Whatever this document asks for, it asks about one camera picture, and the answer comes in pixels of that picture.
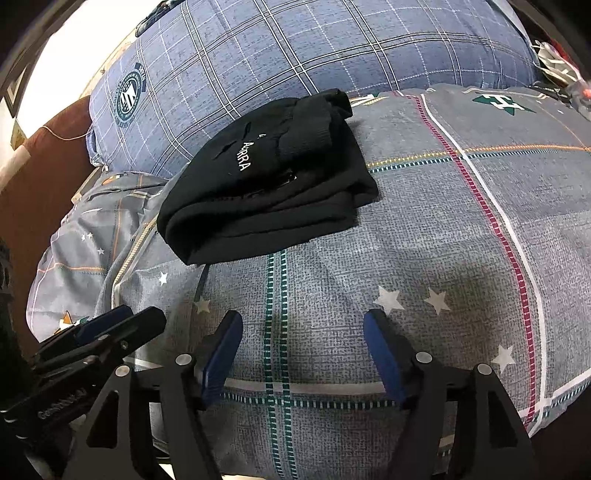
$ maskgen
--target orange stripe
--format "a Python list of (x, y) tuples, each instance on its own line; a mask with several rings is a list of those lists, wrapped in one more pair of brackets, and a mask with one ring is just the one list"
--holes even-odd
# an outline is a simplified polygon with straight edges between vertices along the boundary
[[(557, 150), (578, 150), (578, 151), (591, 151), (591, 147), (574, 147), (572, 145), (551, 145), (551, 144), (527, 144), (527, 145), (497, 145), (496, 147), (473, 147), (473, 148), (465, 148), (464, 151), (467, 153), (474, 153), (474, 152), (494, 152), (499, 150), (536, 150), (541, 148), (554, 148)], [(365, 166), (367, 168), (377, 167), (380, 165), (386, 165), (389, 163), (400, 163), (405, 161), (413, 161), (413, 160), (422, 160), (425, 158), (433, 158), (433, 157), (446, 157), (447, 152), (439, 151), (439, 152), (427, 152), (420, 155), (411, 155), (409, 157), (399, 157), (399, 158), (387, 158), (386, 160), (366, 163)]]
[(121, 202), (123, 197), (119, 199), (119, 205), (117, 205), (117, 228), (115, 229), (115, 242), (113, 243), (113, 252), (111, 253), (111, 261), (115, 261), (115, 255), (117, 251), (117, 242), (119, 241), (119, 230), (121, 229)]
[(73, 270), (73, 271), (90, 270), (90, 271), (107, 273), (107, 270), (103, 267), (70, 267), (69, 265), (66, 265), (65, 263), (61, 263), (61, 262), (54, 263), (52, 266), (50, 266), (46, 270), (43, 270), (42, 268), (38, 268), (37, 272), (38, 273), (46, 273), (46, 272), (49, 272), (49, 271), (51, 271), (55, 268), (58, 268), (58, 267), (65, 268), (67, 270)]

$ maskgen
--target blue gripper pad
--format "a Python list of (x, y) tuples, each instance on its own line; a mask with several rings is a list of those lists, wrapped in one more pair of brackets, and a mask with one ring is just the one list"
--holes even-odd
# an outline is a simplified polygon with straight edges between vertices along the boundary
[[(404, 385), (406, 362), (400, 356), (399, 360), (401, 362), (397, 360), (393, 351), (396, 345), (393, 345), (395, 342), (392, 340), (406, 339), (394, 334), (390, 324), (391, 321), (386, 317), (383, 310), (370, 310), (363, 317), (363, 335), (388, 398), (401, 405), (409, 395)], [(402, 350), (404, 352), (397, 353), (408, 354), (407, 348), (402, 348)]]
[(111, 327), (117, 325), (134, 315), (127, 305), (121, 305), (113, 310), (86, 322), (81, 325), (80, 331), (76, 334), (76, 343), (79, 346), (87, 345), (100, 337)]
[(203, 365), (201, 399), (207, 407), (220, 399), (234, 357), (242, 341), (242, 316), (228, 310), (213, 335), (205, 337), (196, 368)]

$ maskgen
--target black fabric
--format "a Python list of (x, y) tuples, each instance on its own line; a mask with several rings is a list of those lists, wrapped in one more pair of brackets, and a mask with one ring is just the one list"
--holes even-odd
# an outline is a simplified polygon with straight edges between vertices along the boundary
[(378, 195), (340, 90), (270, 102), (212, 138), (178, 178), (158, 231), (187, 265), (277, 252), (355, 225)]

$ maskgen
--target circular logo print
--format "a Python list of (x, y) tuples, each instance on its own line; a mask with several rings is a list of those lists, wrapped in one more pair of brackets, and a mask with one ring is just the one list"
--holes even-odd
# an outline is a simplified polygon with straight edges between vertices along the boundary
[(115, 120), (120, 127), (129, 125), (145, 90), (145, 69), (136, 63), (135, 68), (119, 82), (115, 92)]

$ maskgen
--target green dashed stripe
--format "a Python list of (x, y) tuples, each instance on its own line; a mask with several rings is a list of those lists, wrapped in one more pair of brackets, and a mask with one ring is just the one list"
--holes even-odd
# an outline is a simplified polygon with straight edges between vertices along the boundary
[[(286, 400), (281, 397), (246, 397), (234, 393), (224, 392), (223, 399), (244, 403), (246, 405), (277, 405), (285, 407)], [(315, 408), (318, 410), (373, 410), (375, 408), (390, 408), (395, 404), (392, 400), (372, 401), (320, 401), (320, 400), (295, 400), (289, 399), (289, 405), (293, 408)]]
[(400, 170), (401, 168), (406, 168), (406, 167), (419, 167), (421, 165), (431, 165), (433, 163), (447, 163), (450, 161), (452, 161), (451, 157), (428, 158), (426, 160), (417, 160), (417, 161), (411, 161), (411, 162), (407, 162), (407, 163), (393, 163), (391, 165), (386, 165), (385, 167), (370, 168), (369, 172), (370, 173), (379, 173), (382, 171)]
[(275, 277), (275, 255), (267, 257), (267, 292), (265, 298), (265, 330), (263, 334), (263, 367), (265, 372), (265, 390), (267, 397), (265, 404), (268, 406), (269, 432), (271, 435), (271, 456), (275, 464), (275, 470), (280, 478), (285, 478), (281, 459), (279, 457), (279, 442), (277, 441), (277, 412), (275, 402), (271, 401), (273, 393), (273, 373), (271, 366), (271, 330), (273, 327), (273, 294)]
[(531, 148), (527, 150), (510, 150), (503, 152), (485, 152), (485, 153), (472, 153), (468, 155), (468, 158), (491, 158), (491, 157), (511, 157), (513, 155), (529, 155), (529, 154), (540, 154), (540, 153), (560, 153), (564, 150), (557, 148)]
[(285, 449), (287, 451), (287, 462), (290, 466), (290, 474), (293, 480), (298, 480), (296, 469), (296, 456), (294, 454), (293, 437), (291, 432), (291, 393), (290, 376), (287, 367), (287, 251), (279, 253), (281, 262), (281, 329), (279, 335), (279, 362), (281, 372), (281, 383), (283, 385), (283, 418), (285, 430)]
[[(474, 158), (492, 158), (492, 157), (510, 157), (513, 155), (529, 155), (529, 154), (541, 154), (541, 153), (561, 153), (563, 150), (559, 150), (558, 148), (536, 148), (536, 149), (529, 149), (529, 150), (512, 150), (512, 151), (503, 151), (503, 152), (486, 152), (486, 153), (472, 153), (467, 155), (469, 159)], [(451, 157), (441, 157), (441, 158), (427, 158), (425, 160), (417, 160), (412, 162), (406, 163), (393, 163), (391, 165), (386, 165), (384, 167), (374, 167), (370, 168), (370, 173), (380, 173), (383, 171), (389, 170), (400, 170), (401, 168), (407, 167), (419, 167), (421, 165), (432, 165), (435, 163), (448, 163), (451, 162)]]
[[(561, 397), (557, 398), (556, 400), (554, 400), (551, 405), (548, 407), (548, 409), (543, 412), (542, 414), (542, 418), (546, 419), (550, 416), (550, 413), (552, 411), (553, 408), (557, 407), (558, 405), (560, 405), (561, 403), (564, 403), (567, 400), (570, 400), (571, 398), (573, 398), (576, 395), (579, 395), (585, 388), (587, 388), (589, 385), (591, 384), (591, 381), (586, 381), (584, 384), (579, 385), (577, 388), (575, 388), (574, 390), (572, 390), (571, 392), (562, 395)], [(538, 419), (538, 416), (540, 415), (540, 412), (536, 413), (532, 422), (535, 422)]]

